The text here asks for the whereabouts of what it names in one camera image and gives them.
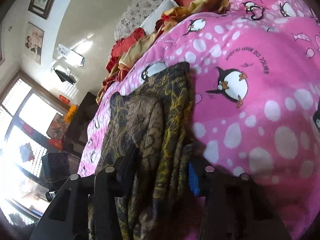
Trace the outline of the dark paisley patterned garment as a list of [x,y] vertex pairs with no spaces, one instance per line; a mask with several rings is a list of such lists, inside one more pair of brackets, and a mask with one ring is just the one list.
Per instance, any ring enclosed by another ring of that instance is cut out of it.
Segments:
[[96,171],[113,165],[130,145],[141,157],[131,191],[115,199],[124,239],[171,239],[181,234],[185,172],[193,146],[188,131],[193,97],[187,62],[153,75],[127,96],[111,97],[111,120]]

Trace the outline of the dark wooden cabinet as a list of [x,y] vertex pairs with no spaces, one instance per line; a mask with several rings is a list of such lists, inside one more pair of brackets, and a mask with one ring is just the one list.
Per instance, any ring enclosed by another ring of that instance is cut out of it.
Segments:
[[51,148],[42,158],[41,185],[58,189],[70,174],[76,173],[88,142],[88,124],[98,110],[95,95],[88,92],[61,140],[49,138]]

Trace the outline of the orange object on cabinet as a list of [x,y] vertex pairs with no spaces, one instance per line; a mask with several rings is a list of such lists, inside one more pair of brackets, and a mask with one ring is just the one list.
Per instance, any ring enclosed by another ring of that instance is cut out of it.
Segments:
[[76,112],[78,111],[79,106],[78,105],[71,105],[68,112],[65,115],[64,121],[68,124],[72,122],[72,120],[75,117]]

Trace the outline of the picture leaning at window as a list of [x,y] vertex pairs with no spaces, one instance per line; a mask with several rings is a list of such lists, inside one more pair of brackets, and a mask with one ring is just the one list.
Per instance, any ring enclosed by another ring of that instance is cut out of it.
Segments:
[[59,113],[56,113],[52,122],[50,123],[46,134],[48,137],[54,140],[61,140],[65,135],[67,129],[69,127],[69,123],[65,121],[64,116]]

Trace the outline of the red paper strip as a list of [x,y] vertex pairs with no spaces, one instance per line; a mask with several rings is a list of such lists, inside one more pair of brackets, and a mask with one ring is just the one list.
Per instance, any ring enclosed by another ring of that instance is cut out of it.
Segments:
[[70,104],[70,100],[67,99],[65,96],[63,96],[62,94],[59,95],[59,99],[64,102],[65,104],[69,105]]

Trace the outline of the pink penguin print blanket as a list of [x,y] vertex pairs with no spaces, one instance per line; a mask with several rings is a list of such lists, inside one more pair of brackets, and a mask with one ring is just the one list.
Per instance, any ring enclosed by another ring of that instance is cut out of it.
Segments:
[[230,0],[162,34],[104,93],[78,172],[97,173],[114,93],[127,96],[177,64],[190,66],[189,139],[197,153],[261,185],[292,239],[319,213],[319,25],[302,0]]

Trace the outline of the white pillow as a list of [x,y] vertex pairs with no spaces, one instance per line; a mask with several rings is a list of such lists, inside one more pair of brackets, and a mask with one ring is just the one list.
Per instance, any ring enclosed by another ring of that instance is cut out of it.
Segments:
[[174,7],[178,7],[178,4],[174,0],[163,0],[163,2],[152,12],[140,25],[146,35],[153,33],[156,22],[161,18],[163,12],[170,10]]

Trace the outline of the floral print bed sheet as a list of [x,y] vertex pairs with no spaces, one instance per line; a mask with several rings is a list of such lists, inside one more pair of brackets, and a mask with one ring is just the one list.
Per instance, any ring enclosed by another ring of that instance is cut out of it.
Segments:
[[133,0],[115,28],[114,39],[117,41],[130,35],[162,2],[163,0]]

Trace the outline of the red and gold quilt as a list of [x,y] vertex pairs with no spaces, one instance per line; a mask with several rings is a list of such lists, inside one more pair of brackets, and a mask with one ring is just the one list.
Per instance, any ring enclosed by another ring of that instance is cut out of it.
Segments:
[[229,7],[229,0],[174,0],[178,6],[169,9],[156,18],[154,31],[149,35],[142,28],[135,29],[128,37],[118,40],[111,49],[106,65],[105,77],[96,102],[100,103],[104,93],[115,81],[122,82],[134,64],[162,34],[169,32],[178,23],[198,12],[213,11],[221,14]]

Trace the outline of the window with wooden frame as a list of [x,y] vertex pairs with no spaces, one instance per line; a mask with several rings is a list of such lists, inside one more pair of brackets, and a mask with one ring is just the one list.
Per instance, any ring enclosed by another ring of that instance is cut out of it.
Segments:
[[58,151],[47,130],[67,109],[21,70],[1,92],[1,210],[9,222],[30,224],[47,209],[42,157]]

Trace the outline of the wall portrait poster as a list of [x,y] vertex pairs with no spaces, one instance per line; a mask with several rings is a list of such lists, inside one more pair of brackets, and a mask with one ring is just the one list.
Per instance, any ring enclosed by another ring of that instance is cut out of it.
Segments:
[[37,64],[41,64],[43,38],[44,31],[28,22],[24,39],[24,52]]

